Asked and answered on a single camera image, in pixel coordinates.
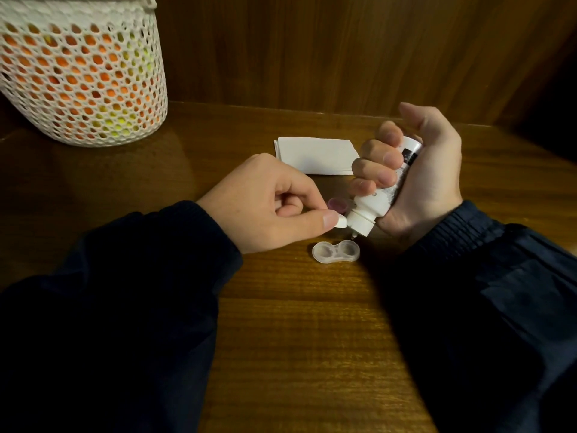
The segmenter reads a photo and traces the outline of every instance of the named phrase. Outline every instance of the person's left hand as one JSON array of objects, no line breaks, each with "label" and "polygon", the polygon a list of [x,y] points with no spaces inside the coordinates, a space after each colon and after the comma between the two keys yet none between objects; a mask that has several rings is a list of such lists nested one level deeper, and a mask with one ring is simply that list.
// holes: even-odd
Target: person's left hand
[{"label": "person's left hand", "polygon": [[[197,203],[241,253],[317,237],[339,219],[311,178],[268,153],[251,156]],[[311,210],[301,213],[304,206]]]}]

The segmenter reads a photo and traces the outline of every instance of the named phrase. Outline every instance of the white plastic basket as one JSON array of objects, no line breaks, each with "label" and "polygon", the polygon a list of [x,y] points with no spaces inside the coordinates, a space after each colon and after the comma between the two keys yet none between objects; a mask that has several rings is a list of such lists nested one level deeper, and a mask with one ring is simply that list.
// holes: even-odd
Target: white plastic basket
[{"label": "white plastic basket", "polygon": [[164,122],[155,0],[0,0],[0,91],[38,129],[86,147]]}]

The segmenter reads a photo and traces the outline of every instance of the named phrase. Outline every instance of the black label print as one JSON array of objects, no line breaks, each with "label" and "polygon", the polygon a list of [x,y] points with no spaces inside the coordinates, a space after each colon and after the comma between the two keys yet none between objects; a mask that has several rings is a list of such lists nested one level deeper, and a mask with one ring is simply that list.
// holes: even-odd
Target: black label print
[{"label": "black label print", "polygon": [[409,167],[413,164],[414,160],[417,159],[417,154],[409,149],[403,149],[403,158],[405,160],[405,164]]}]

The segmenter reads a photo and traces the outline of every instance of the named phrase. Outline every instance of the bottle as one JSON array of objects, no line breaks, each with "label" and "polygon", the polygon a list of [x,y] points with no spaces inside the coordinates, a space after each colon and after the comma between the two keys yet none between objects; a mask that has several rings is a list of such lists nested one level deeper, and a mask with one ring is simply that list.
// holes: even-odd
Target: bottle
[{"label": "bottle", "polygon": [[403,142],[397,149],[403,154],[403,165],[398,169],[397,182],[389,188],[378,188],[370,196],[357,196],[353,200],[356,206],[347,216],[347,226],[353,230],[353,237],[358,234],[369,235],[377,217],[383,217],[403,186],[405,177],[411,168],[422,144],[409,137],[403,137]]}]

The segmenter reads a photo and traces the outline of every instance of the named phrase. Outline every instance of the dark blue sleeve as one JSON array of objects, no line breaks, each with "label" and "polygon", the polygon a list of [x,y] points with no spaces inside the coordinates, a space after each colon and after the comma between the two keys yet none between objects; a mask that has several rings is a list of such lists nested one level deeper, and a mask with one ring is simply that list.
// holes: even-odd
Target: dark blue sleeve
[{"label": "dark blue sleeve", "polygon": [[198,205],[93,230],[0,295],[0,431],[191,432],[242,257]]},{"label": "dark blue sleeve", "polygon": [[384,302],[441,433],[575,430],[572,255],[466,201],[388,273]]}]

